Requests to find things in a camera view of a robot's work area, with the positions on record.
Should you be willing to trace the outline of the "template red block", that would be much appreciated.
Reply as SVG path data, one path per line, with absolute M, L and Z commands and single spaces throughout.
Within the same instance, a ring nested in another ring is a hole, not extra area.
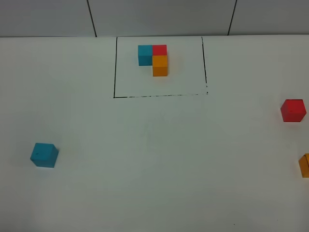
M 153 56 L 166 56 L 167 53 L 167 45 L 166 44 L 155 44 L 152 46 Z

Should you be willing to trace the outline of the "template orange block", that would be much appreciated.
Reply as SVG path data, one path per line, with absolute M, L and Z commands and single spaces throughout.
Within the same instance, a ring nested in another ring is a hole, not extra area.
M 153 56 L 153 76 L 168 75 L 168 56 Z

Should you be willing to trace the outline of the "template blue block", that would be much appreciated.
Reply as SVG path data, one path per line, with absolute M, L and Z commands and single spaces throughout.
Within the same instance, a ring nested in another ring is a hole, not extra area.
M 138 45 L 138 63 L 139 66 L 152 66 L 153 46 Z

